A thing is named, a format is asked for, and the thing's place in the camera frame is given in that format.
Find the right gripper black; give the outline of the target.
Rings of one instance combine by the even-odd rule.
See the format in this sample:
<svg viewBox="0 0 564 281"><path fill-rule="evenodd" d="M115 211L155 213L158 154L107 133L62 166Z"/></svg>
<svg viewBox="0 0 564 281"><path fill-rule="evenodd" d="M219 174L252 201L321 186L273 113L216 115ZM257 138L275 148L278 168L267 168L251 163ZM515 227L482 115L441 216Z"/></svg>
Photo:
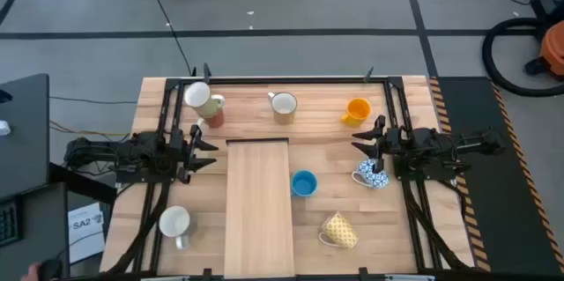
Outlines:
<svg viewBox="0 0 564 281"><path fill-rule="evenodd" d="M406 141L402 138L405 126L392 127L384 131L385 122L386 118L379 115L371 130L352 135L358 139L375 140L375 144L352 142L352 146L359 149L369 159L375 159L374 171L377 174L384 170L383 154L402 155L405 151Z"/></svg>

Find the blue faceted mug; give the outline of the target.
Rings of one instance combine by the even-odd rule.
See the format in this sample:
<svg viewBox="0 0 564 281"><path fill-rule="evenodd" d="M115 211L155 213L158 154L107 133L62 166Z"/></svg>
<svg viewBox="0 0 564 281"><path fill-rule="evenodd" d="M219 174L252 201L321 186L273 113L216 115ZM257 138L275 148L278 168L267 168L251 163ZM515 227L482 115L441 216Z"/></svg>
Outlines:
<svg viewBox="0 0 564 281"><path fill-rule="evenodd" d="M308 170L296 172L290 181L291 196L311 197L317 190L318 181Z"/></svg>

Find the black keyboard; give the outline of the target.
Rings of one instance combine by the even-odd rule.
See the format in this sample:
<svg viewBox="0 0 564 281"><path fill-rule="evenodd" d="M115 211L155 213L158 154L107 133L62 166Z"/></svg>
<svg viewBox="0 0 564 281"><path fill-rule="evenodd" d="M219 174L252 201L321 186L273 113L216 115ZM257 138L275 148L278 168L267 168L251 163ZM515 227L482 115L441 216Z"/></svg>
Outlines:
<svg viewBox="0 0 564 281"><path fill-rule="evenodd" d="M0 248L22 238L20 202L18 199L0 201Z"/></svg>

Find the orange vacuum cleaner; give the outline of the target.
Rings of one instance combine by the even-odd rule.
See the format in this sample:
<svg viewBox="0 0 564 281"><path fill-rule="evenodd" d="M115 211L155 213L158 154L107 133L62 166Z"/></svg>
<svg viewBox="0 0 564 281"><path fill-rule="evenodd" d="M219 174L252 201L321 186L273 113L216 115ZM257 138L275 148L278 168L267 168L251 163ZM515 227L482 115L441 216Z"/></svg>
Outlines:
<svg viewBox="0 0 564 281"><path fill-rule="evenodd" d="M547 29L539 56L526 63L524 69L529 75L546 72L564 80L564 20Z"/></svg>

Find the orange mug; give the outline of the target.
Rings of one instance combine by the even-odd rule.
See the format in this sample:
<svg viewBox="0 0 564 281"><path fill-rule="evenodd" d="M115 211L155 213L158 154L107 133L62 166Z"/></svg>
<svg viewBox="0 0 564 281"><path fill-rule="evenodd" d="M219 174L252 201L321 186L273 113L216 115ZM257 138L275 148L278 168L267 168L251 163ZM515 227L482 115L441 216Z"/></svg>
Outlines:
<svg viewBox="0 0 564 281"><path fill-rule="evenodd" d="M372 113L368 100L362 98L350 99L345 107L345 113L340 121L351 128L358 128Z"/></svg>

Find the black computer mouse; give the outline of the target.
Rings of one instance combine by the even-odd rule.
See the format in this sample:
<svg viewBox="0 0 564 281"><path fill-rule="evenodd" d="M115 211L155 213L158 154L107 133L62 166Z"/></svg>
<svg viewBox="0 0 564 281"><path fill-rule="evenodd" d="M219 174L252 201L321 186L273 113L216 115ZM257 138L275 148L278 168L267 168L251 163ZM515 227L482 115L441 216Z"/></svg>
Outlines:
<svg viewBox="0 0 564 281"><path fill-rule="evenodd" d="M62 276L63 264L59 259L48 259L39 265L38 281L53 281Z"/></svg>

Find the person's hand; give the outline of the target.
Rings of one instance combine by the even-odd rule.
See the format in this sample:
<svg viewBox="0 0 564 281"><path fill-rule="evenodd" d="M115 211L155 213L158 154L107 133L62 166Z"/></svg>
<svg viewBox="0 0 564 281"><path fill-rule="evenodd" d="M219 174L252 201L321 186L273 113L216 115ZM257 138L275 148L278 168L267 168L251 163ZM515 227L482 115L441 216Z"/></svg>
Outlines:
<svg viewBox="0 0 564 281"><path fill-rule="evenodd" d="M28 266L27 273L20 277L19 281L40 281L39 269L40 263L33 263Z"/></svg>

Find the blue white patterned mug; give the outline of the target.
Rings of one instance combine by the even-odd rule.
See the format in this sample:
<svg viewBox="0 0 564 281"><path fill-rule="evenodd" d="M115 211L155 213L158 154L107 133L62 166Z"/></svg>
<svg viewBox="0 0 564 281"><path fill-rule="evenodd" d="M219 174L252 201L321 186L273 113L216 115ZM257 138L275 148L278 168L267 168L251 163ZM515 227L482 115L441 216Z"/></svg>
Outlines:
<svg viewBox="0 0 564 281"><path fill-rule="evenodd" d="M204 82L191 84L184 92L183 98L186 105L202 118L213 117L226 104L225 97L213 94L212 89Z"/></svg>
<svg viewBox="0 0 564 281"><path fill-rule="evenodd" d="M382 159L367 159L360 162L356 170L352 172L352 179L370 189L382 189L390 182L383 168Z"/></svg>

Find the black metal table frame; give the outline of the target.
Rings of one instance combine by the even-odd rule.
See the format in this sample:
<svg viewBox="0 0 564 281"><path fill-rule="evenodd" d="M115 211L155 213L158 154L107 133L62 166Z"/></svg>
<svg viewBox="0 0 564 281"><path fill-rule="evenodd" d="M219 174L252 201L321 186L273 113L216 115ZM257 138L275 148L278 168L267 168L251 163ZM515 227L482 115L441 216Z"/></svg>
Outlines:
<svg viewBox="0 0 564 281"><path fill-rule="evenodd" d="M161 242L160 275L199 275L224 271L226 237L226 170L230 139L285 137L289 169L308 170L318 180L308 198L292 200L294 268L300 275L343 275L366 268L372 274L416 269L402 184L391 178L382 189L356 183L352 171L362 153L352 146L353 129L340 117L352 98L369 101L375 115L397 117L405 100L412 124L441 128L432 88L423 76L406 76L402 92L384 95L381 79L360 78L214 78L212 90L226 98L224 124L207 130L205 139L219 149L217 161L189 184L175 183L168 201L197 219L189 248L179 250L169 238ZM297 99L293 122L275 122L269 92L289 92ZM322 244L318 234L326 218L340 212L359 237L354 248Z"/></svg>

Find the white printed paper sheet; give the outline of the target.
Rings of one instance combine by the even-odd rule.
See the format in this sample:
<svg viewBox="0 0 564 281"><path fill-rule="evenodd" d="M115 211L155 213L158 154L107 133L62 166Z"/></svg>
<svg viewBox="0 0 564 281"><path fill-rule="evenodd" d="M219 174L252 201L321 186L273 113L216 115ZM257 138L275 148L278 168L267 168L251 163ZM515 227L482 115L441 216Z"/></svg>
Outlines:
<svg viewBox="0 0 564 281"><path fill-rule="evenodd" d="M70 263L101 253L105 248L104 216L99 203L68 212Z"/></svg>

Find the yellow white patterned mug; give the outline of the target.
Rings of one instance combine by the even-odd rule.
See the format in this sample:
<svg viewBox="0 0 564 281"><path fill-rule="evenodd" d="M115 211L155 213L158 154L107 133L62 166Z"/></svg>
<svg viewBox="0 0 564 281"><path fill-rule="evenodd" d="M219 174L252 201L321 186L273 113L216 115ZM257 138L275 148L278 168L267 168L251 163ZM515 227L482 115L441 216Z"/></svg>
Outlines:
<svg viewBox="0 0 564 281"><path fill-rule="evenodd" d="M327 246L336 248L354 248L359 237L349 221L340 213L335 212L322 223L319 241Z"/></svg>

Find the black hazard-striped floor mat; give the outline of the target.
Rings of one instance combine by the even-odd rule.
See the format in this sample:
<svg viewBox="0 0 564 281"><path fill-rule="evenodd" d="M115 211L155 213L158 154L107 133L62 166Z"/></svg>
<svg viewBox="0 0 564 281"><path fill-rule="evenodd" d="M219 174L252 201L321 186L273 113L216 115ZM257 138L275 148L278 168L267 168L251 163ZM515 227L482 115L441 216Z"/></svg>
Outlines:
<svg viewBox="0 0 564 281"><path fill-rule="evenodd" d="M465 215L476 264L496 273L564 277L564 252L549 218L499 89L487 78L430 78L442 128L470 135L493 129L505 150L470 153L459 188L470 199Z"/></svg>

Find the beige stoneware mug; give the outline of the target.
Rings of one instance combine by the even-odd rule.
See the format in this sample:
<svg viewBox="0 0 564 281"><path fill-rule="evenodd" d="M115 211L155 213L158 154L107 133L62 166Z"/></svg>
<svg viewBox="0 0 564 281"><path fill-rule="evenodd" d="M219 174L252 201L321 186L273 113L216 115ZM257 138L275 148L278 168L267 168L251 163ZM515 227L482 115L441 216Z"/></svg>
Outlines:
<svg viewBox="0 0 564 281"><path fill-rule="evenodd" d="M269 92L273 117L276 123L287 125L293 122L297 110L297 99L289 92Z"/></svg>

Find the white grey mug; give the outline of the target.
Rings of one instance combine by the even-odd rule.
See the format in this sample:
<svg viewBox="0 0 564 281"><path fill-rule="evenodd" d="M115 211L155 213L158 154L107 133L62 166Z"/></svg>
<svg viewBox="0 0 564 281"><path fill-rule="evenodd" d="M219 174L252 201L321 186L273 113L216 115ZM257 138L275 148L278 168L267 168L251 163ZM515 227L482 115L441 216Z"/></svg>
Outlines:
<svg viewBox="0 0 564 281"><path fill-rule="evenodd" d="M197 229L197 219L185 208L175 205L166 208L159 219L160 232L174 240L179 250L189 248L190 235Z"/></svg>

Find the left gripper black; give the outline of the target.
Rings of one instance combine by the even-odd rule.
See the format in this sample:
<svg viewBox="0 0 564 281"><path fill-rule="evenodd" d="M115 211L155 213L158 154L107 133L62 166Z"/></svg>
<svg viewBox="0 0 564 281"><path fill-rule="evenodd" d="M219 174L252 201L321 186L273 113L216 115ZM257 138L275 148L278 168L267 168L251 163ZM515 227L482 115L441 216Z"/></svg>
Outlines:
<svg viewBox="0 0 564 281"><path fill-rule="evenodd" d="M195 149L210 152L217 151L219 148L213 144L206 143L202 138L202 130L198 124L192 124L189 130L189 141L184 139L181 129L171 132L169 146L173 150L174 157L182 163L182 167L177 174L177 178L182 183L189 183L191 172L197 172L199 169L215 163L214 158L196 158Z"/></svg>

